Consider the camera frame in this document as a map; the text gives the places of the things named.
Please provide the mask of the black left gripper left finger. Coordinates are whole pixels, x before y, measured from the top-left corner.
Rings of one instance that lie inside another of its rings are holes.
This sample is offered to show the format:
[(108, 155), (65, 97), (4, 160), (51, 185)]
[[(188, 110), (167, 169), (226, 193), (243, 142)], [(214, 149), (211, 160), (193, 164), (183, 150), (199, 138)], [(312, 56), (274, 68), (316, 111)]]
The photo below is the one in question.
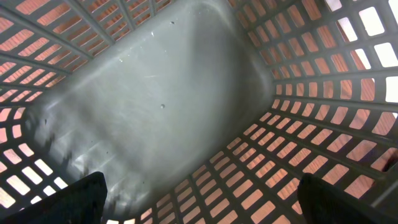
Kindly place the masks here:
[(99, 224), (107, 197), (104, 174), (94, 172), (1, 220), (4, 224)]

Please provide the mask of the grey plastic mesh basket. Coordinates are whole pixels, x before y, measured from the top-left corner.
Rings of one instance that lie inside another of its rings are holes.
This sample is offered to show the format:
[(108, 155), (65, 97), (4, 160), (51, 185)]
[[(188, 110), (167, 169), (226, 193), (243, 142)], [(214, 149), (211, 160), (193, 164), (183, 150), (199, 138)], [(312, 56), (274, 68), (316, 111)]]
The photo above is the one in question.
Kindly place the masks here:
[(102, 172), (103, 223), (397, 216), (397, 2), (2, 1), (1, 216)]

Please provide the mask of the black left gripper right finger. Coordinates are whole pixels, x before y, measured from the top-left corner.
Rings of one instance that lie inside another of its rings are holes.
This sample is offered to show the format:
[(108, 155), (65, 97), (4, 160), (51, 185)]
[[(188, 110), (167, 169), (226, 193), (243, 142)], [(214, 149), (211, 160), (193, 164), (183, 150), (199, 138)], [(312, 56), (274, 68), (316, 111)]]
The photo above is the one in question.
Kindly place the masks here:
[(309, 224), (397, 223), (396, 217), (360, 202), (310, 173), (302, 176), (297, 198), (304, 219)]

